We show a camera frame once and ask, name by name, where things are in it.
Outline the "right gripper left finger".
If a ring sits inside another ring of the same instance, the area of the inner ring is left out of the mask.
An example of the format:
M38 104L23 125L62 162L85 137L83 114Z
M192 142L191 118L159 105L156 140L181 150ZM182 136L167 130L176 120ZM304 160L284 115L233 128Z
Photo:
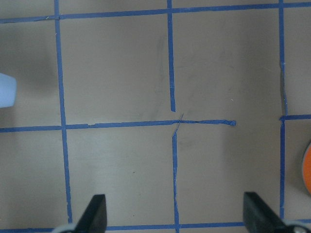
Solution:
M104 233L107 228L105 194L92 197L78 223L56 227L55 233Z

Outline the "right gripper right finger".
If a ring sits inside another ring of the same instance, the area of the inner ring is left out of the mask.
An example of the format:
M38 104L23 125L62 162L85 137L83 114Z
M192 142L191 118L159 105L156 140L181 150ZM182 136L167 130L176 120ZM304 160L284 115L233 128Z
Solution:
M299 222L282 220L256 192L243 194L243 223L249 233L309 233Z

